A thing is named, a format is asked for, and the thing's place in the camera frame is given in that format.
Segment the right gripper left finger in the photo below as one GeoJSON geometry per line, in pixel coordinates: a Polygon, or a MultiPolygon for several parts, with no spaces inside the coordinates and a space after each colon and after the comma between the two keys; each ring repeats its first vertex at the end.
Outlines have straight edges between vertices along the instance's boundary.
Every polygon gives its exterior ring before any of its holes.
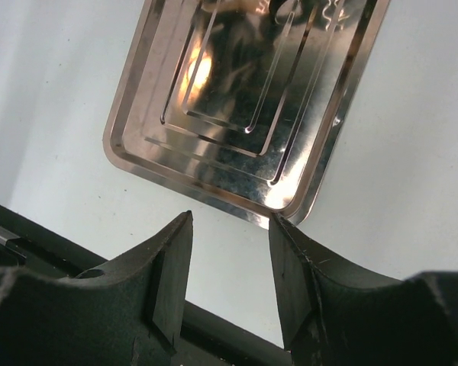
{"type": "Polygon", "coordinates": [[[74,278],[0,266],[0,365],[168,365],[179,343],[193,216],[74,278]]]}

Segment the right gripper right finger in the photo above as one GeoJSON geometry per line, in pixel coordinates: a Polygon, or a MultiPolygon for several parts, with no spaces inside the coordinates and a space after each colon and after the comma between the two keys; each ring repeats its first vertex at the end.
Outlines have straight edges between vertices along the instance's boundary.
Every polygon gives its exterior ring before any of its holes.
{"type": "Polygon", "coordinates": [[[458,271],[398,280],[279,215],[269,248],[284,348],[296,365],[458,365],[458,271]]]}

